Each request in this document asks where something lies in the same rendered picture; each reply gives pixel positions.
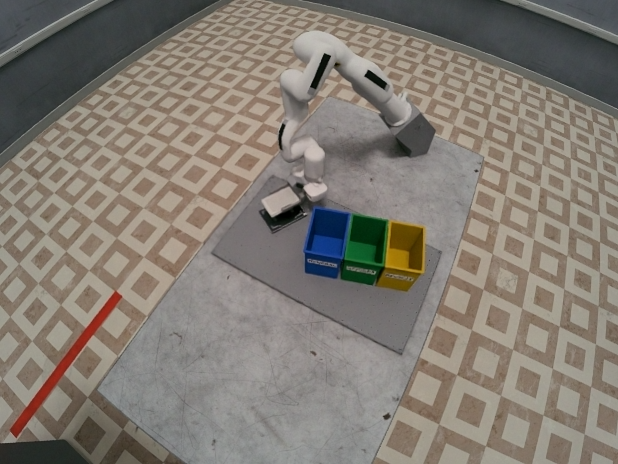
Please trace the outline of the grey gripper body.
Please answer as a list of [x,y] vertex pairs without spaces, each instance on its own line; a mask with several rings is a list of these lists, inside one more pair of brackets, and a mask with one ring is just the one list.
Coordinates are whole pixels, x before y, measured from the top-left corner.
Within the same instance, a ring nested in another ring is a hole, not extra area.
[[[295,176],[303,176],[304,175],[304,163],[296,166],[292,169],[292,175]],[[306,196],[312,201],[316,202],[327,195],[327,187],[322,182],[318,183],[310,183],[307,185],[303,185],[304,190],[306,191]]]

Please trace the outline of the green returns bin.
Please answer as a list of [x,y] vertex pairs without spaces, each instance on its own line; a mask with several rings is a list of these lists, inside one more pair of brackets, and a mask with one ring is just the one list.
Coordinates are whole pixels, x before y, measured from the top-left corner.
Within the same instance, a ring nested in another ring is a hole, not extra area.
[[384,267],[387,232],[387,219],[351,214],[340,280],[373,285]]

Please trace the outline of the blue bin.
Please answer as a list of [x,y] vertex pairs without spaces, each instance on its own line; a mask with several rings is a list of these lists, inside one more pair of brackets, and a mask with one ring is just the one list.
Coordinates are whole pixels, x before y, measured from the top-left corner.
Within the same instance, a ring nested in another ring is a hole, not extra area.
[[344,257],[350,215],[343,211],[313,208],[303,249],[305,273],[337,279]]

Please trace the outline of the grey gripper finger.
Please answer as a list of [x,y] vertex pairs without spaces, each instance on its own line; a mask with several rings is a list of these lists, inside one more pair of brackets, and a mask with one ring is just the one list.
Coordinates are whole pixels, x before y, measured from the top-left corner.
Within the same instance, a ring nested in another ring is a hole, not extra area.
[[288,185],[290,185],[290,183],[287,181],[287,183],[285,183],[285,184],[283,184],[283,185],[281,185],[281,186],[279,186],[279,187],[277,187],[277,188],[275,188],[275,189],[273,189],[273,190],[270,190],[270,191],[269,191],[270,196],[271,196],[271,195],[273,195],[273,194],[275,194],[275,193],[277,193],[277,192],[279,192],[279,191],[280,191],[280,189],[282,189],[282,188],[284,188],[284,187],[286,187],[286,186],[288,186]]
[[[281,208],[281,211],[282,211],[283,213],[284,213],[284,212],[286,212],[286,211],[288,211],[288,210],[290,210],[290,209],[292,209],[294,206],[296,206],[296,205],[298,205],[298,204],[300,204],[300,203],[302,203],[302,202],[304,202],[304,201],[305,201],[305,196],[304,196],[304,195],[306,194],[306,191],[304,190],[304,188],[300,189],[300,191],[301,191],[301,193],[299,193],[299,194],[298,194],[298,196],[299,196],[300,200],[299,200],[299,201],[297,201],[297,202],[295,202],[295,203],[293,203],[293,204],[289,204],[289,205],[287,205],[287,206],[285,206],[285,207]],[[303,195],[303,194],[304,194],[304,195]]]

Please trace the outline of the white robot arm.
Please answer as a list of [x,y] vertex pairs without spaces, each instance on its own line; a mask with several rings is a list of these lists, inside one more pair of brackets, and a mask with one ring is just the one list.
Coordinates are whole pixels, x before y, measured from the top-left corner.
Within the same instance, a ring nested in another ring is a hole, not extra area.
[[325,153],[309,133],[293,140],[291,137],[309,114],[308,102],[318,94],[333,68],[351,83],[358,95],[385,116],[389,125],[403,125],[412,110],[406,101],[407,92],[403,96],[399,93],[397,97],[391,81],[376,64],[357,56],[331,34],[321,31],[303,33],[295,39],[293,51],[307,67],[303,73],[288,69],[280,76],[285,115],[279,126],[277,141],[286,162],[292,163],[304,157],[304,175],[298,177],[291,174],[287,179],[292,187],[302,189],[309,182],[323,182]]

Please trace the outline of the yellow recycle bin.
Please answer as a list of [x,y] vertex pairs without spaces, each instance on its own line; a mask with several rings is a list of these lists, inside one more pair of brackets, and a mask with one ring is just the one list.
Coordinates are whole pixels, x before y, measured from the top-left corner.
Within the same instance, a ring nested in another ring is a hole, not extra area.
[[425,227],[389,220],[385,266],[376,286],[407,292],[424,274],[424,263]]

